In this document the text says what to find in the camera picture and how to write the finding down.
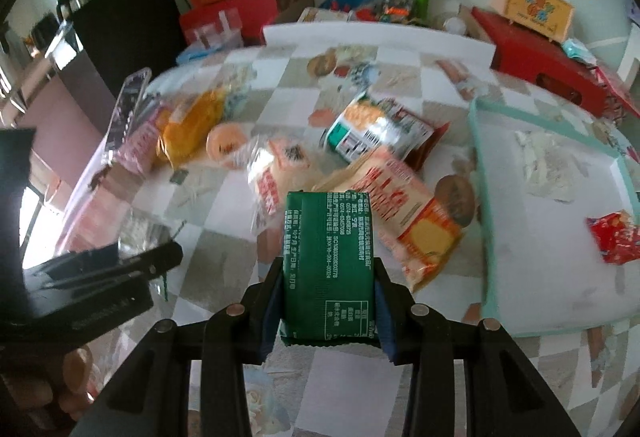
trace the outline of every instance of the screw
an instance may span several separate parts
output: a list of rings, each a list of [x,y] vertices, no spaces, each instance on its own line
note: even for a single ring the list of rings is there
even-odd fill
[[[411,313],[414,316],[427,316],[427,314],[429,314],[429,307],[424,303],[414,303],[411,306]]]
[[[156,324],[156,332],[163,334],[165,332],[169,332],[171,329],[175,327],[175,322],[173,320],[161,320]]]
[[[241,314],[244,314],[244,305],[241,303],[232,303],[226,308],[226,313],[229,316],[240,316]]]
[[[482,320],[482,325],[484,325],[484,328],[488,331],[497,331],[500,330],[501,327],[500,322],[495,318],[485,318]]]

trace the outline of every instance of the round bread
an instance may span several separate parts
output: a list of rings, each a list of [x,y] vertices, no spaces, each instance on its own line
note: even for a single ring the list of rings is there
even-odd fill
[[[226,157],[247,141],[247,136],[237,123],[219,124],[207,136],[207,155],[212,161],[233,166],[233,163],[225,163]]]
[[[460,175],[447,175],[438,181],[434,193],[436,200],[460,226],[468,226],[476,213],[476,196],[467,179]]]

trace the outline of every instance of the cracker package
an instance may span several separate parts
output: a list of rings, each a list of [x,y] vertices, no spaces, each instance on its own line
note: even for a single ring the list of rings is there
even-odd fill
[[[314,188],[347,190],[369,193],[376,232],[401,262],[411,291],[442,270],[462,229],[388,147],[372,150]]]
[[[431,125],[394,99],[376,99],[363,92],[338,116],[324,146],[348,162],[380,145],[387,146],[398,159],[405,159],[432,136]]]
[[[625,210],[586,222],[605,262],[622,265],[640,258],[640,226]]]

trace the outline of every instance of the red candy wrapper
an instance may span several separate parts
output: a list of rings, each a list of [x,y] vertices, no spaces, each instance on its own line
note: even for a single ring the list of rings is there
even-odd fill
[[[640,258],[640,226],[626,211],[586,222],[605,262],[622,265]]]

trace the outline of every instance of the checkered tablecloth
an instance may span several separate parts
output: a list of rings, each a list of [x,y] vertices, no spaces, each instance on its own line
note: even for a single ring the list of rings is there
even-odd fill
[[[335,58],[329,67],[323,65],[327,56]],[[354,64],[373,68],[374,93],[395,97],[434,124],[450,122],[424,166],[428,188],[433,190],[446,175],[474,181],[466,122],[474,92],[460,92],[433,56],[364,46],[255,47],[174,69],[157,78],[149,90],[170,93],[186,86],[203,91],[215,82],[240,81],[249,90],[248,101],[233,120],[247,134],[279,132],[317,143],[324,129],[311,127],[308,118],[315,110],[335,105],[336,87],[344,77],[338,69]],[[465,69],[482,82],[476,93],[567,122],[585,135],[615,140],[629,154],[634,182],[640,182],[635,152],[610,125],[516,78],[488,69]],[[603,138],[607,130],[609,137]],[[185,170],[175,176],[170,168],[162,168],[133,200],[134,208],[170,226],[186,221],[177,237],[184,260],[168,276],[168,302],[154,293],[152,311],[93,343],[96,354],[106,349],[112,368],[158,319],[171,317],[178,324],[206,320],[239,301],[246,287],[268,270],[266,257],[262,261],[260,257],[269,254],[269,241],[251,233],[254,205],[244,173],[224,170],[202,158],[188,163]],[[392,255],[378,242],[375,251],[391,279],[404,283]],[[474,218],[444,271],[418,291],[415,299],[449,319],[473,321],[481,301],[482,279],[480,224]],[[638,397],[640,316],[589,331],[516,341],[585,436],[609,435]],[[194,410],[198,409],[198,375],[195,363],[190,402]],[[285,347],[277,340],[262,367],[245,371],[252,428],[256,435],[280,437],[400,436],[410,377],[409,366],[394,367],[382,351],[366,345]],[[456,427],[460,435],[466,435],[462,363],[456,364],[456,382]]]

